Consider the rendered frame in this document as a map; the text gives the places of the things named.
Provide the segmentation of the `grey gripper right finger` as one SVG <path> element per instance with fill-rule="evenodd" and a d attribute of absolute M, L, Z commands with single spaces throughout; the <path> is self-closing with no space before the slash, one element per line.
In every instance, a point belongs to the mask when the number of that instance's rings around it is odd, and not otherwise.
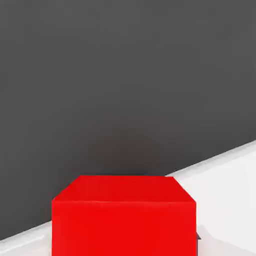
<path fill-rule="evenodd" d="M 197 256 L 253 256 L 251 251 L 214 238 L 203 225 L 197 227 L 197 234 Z"/>

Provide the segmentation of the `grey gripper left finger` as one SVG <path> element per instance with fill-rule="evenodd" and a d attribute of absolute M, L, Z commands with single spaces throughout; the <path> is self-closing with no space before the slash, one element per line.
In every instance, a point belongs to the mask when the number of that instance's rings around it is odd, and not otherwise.
<path fill-rule="evenodd" d="M 52 256 L 52 233 L 29 237 L 23 256 Z"/>

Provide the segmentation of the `small red cube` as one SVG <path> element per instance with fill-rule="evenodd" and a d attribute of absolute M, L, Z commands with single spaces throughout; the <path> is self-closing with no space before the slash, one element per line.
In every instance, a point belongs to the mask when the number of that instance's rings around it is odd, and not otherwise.
<path fill-rule="evenodd" d="M 197 256 L 196 201 L 165 176 L 81 175 L 51 203 L 52 256 Z"/>

